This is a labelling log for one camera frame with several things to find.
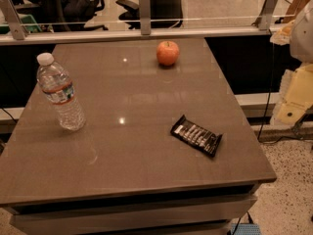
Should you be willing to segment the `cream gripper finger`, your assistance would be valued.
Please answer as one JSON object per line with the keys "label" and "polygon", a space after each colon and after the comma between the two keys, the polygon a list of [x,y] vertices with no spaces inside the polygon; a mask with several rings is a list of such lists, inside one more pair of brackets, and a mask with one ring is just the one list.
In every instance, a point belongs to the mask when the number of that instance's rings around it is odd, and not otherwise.
{"label": "cream gripper finger", "polygon": [[313,64],[303,64],[296,70],[285,70],[271,124],[293,126],[312,106]]}

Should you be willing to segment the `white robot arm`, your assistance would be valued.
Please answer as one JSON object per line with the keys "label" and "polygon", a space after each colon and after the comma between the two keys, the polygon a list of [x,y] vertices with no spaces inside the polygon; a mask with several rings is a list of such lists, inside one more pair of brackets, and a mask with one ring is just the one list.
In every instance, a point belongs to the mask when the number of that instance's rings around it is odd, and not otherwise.
{"label": "white robot arm", "polygon": [[289,44],[291,56],[301,61],[299,68],[285,70],[279,99],[270,120],[273,125],[293,126],[313,106],[313,0],[270,41],[279,45]]}

